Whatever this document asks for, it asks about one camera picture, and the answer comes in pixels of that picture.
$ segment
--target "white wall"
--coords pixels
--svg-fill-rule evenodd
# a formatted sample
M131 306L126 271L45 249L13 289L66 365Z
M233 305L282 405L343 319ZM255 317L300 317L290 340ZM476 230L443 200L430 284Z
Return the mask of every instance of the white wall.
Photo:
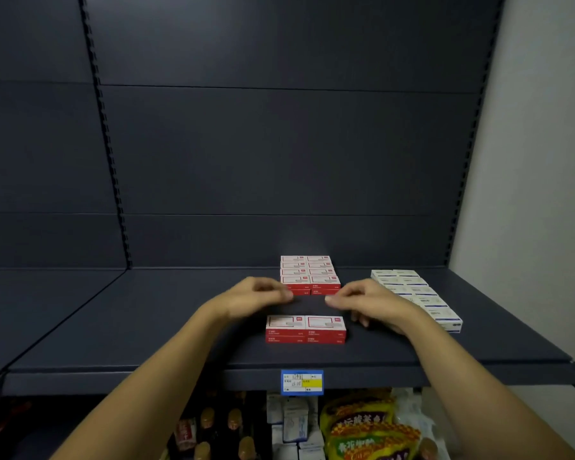
M575 358L575 0L506 2L450 268ZM515 391L575 447L573 387Z

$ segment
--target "person's left hand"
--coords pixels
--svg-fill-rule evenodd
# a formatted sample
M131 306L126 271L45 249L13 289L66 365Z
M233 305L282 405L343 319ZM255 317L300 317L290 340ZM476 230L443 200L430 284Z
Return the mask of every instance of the person's left hand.
M291 302L294 295L279 281L271 278L248 277L207 304L221 317L244 318L268 305Z

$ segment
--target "bottle cap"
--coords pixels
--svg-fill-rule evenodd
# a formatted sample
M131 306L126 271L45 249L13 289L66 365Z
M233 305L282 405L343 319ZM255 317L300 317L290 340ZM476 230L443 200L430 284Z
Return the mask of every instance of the bottle cap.
M208 429L213 427L213 423L215 422L215 410L211 407L207 407L206 409L202 410L200 414L200 427L202 429Z
M242 425L243 415L241 414L241 411L238 409L230 410L230 413L228 413L228 428L234 431L240 428Z
M419 443L419 454L424 460L438 460L437 443L429 437L424 437Z
M211 460L211 445L208 442L200 442L196 446L194 460Z
M245 436L238 443L238 458L240 460L254 460L256 458L256 446L252 437Z

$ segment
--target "blue price tag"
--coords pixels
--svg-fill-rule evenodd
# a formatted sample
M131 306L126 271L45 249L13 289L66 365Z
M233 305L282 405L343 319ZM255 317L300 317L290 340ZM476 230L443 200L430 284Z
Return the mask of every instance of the blue price tag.
M282 395L323 395L324 370L281 370Z

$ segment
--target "stack of white boxes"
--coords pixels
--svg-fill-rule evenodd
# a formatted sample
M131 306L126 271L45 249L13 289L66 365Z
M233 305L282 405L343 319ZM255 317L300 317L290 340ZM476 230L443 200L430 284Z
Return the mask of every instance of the stack of white boxes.
M462 330L462 319L414 270L374 269L370 277L386 289L422 307L447 332L458 333Z
M282 255L280 275L294 295L333 295L341 288L328 255Z
M273 460L325 460L317 397L267 392L266 410L266 421L272 425Z

